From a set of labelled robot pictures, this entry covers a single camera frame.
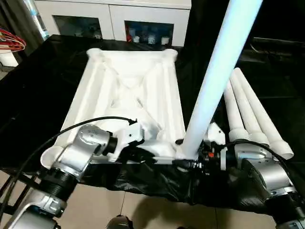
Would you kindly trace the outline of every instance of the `black table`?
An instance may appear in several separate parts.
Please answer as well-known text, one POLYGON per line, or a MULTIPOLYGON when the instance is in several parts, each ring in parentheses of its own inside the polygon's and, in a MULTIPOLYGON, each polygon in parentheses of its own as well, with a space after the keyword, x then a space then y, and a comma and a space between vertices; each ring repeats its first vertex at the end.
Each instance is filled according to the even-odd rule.
MULTIPOLYGON (((88 60, 86 51, 90 48, 162 49, 127 42, 51 36, 0 81, 0 167, 3 171, 13 173, 34 149, 60 130, 88 60)), ((198 47, 187 47, 180 50, 176 61, 186 126, 208 64, 208 60, 202 62, 203 52, 198 47)), ((283 139, 290 144, 295 153, 292 161, 302 169, 305 161, 304 60, 244 50, 237 66, 244 72, 283 139)), ((225 133, 229 132, 223 100, 214 120, 225 133)), ((26 173, 40 169, 39 158, 37 155, 31 160, 26 173)), ((238 177, 238 182, 230 183, 227 174, 202 177, 182 173, 171 166, 103 165, 92 166, 83 183, 190 204, 266 213, 262 198, 257 196, 251 181, 242 174, 238 177)))

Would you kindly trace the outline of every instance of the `red wire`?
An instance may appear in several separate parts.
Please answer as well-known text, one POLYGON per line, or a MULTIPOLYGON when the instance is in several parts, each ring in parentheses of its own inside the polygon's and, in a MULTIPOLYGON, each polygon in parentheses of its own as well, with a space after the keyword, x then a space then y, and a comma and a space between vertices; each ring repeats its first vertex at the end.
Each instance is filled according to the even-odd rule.
POLYGON ((1 29, 1 28, 0 28, 0 32, 1 32, 2 34, 5 34, 5 35, 6 35, 5 37, 8 36, 9 39, 17 40, 17 41, 21 42, 24 46, 26 46, 26 42, 25 42, 23 39, 19 38, 18 36, 14 35, 14 34, 12 34, 12 33, 10 33, 10 32, 8 32, 8 31, 6 31, 6 30, 4 30, 4 29, 1 29))

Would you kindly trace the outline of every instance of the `white plastic pipe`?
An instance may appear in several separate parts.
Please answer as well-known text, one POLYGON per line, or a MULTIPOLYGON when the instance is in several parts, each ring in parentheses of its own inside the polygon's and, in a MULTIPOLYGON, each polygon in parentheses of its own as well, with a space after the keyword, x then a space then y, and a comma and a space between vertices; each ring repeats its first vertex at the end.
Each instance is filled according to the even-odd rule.
POLYGON ((196 159, 263 0, 230 0, 177 158, 196 159))
POLYGON ((244 126, 249 133, 251 141, 269 145, 267 136, 262 132, 255 114, 248 102, 235 71, 232 72, 230 82, 238 104, 240 114, 242 115, 244 126))
POLYGON ((227 87, 224 91, 224 102, 230 126, 230 142, 239 139, 249 140, 249 133, 244 129, 244 124, 239 113, 239 109, 230 81, 228 82, 227 87))
POLYGON ((235 68, 234 72, 239 82, 241 83, 241 86, 245 92, 245 95, 251 105, 251 108, 257 118, 257 121, 261 129, 266 134, 270 142, 270 148, 285 159, 292 158, 294 156, 292 149, 290 148, 289 144, 285 142, 282 139, 281 135, 278 133, 275 125, 273 124, 272 120, 270 119, 263 105, 257 98, 255 92, 253 91, 252 87, 246 80, 242 71, 239 68, 235 68))

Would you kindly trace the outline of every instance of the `glowing white pole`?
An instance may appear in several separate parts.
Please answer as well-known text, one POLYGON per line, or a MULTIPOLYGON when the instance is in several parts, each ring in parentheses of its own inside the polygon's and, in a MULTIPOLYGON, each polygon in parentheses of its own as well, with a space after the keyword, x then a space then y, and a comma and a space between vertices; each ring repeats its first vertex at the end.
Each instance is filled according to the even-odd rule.
POLYGON ((203 83, 177 158, 197 159, 229 77, 263 0, 230 0, 203 83))
POLYGON ((239 68, 236 68, 234 72, 241 84, 241 87, 243 88, 243 91, 251 105, 251 108, 256 116, 256 119, 261 129, 266 134, 270 142, 270 148, 285 159, 292 158, 294 156, 292 149, 290 148, 289 144, 285 142, 282 139, 281 135, 278 133, 275 125, 273 124, 272 120, 270 119, 263 105, 257 98, 255 92, 253 91, 252 87, 246 80, 242 71, 239 68))
POLYGON ((230 126, 229 139, 235 141, 239 139, 249 140, 249 133, 244 129, 244 124, 239 113, 237 102, 230 81, 224 91, 224 101, 230 126))

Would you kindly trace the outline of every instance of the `white plastic tray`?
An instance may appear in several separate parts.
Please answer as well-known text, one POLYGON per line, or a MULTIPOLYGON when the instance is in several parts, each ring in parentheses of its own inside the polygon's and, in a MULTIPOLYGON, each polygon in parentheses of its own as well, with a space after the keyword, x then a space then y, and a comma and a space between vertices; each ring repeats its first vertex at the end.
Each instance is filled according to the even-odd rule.
MULTIPOLYGON (((174 61, 177 51, 87 51, 89 60, 61 129, 100 116, 137 119, 145 140, 174 144, 185 135, 174 61)), ((115 132, 128 125, 122 120, 93 123, 115 132)), ((59 136, 57 153, 71 143, 78 128, 59 136)))

